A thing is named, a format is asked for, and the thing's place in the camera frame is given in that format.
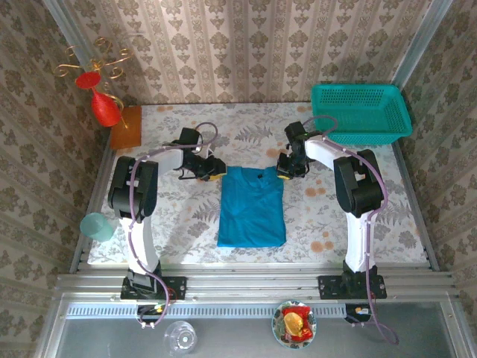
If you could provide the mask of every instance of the orange block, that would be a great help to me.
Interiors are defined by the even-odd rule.
[[[140,106],[126,107],[122,110],[122,118],[111,128],[110,147],[118,149],[139,147],[141,145],[142,111]]]

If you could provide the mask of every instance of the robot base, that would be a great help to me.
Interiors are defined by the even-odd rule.
[[[158,265],[156,270],[154,270],[154,274],[161,277],[165,285],[172,289],[173,294],[171,299],[176,301],[185,300],[187,278],[163,277],[160,272],[160,265]],[[134,301],[162,301],[165,300],[165,293],[155,279],[128,270],[127,276],[122,281],[121,299]]]
[[[341,276],[318,277],[318,288],[322,300],[367,300],[366,274],[352,272],[343,262],[344,271]],[[382,276],[378,275],[378,268],[370,269],[370,288],[373,298],[387,298],[386,286]]]

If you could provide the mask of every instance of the green cup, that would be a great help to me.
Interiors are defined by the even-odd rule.
[[[104,242],[113,237],[113,227],[103,214],[90,213],[80,223],[81,232],[93,240]]]

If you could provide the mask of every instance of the green plastic basket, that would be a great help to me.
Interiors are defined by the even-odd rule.
[[[391,84],[317,84],[312,88],[313,115],[338,120],[329,135],[341,144],[384,145],[412,133],[411,120],[401,93]],[[316,119],[325,131],[331,119]]]

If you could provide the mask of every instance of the blue t-shirt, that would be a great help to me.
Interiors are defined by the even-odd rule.
[[[269,248],[285,243],[283,180],[275,167],[227,167],[222,177],[218,246]]]

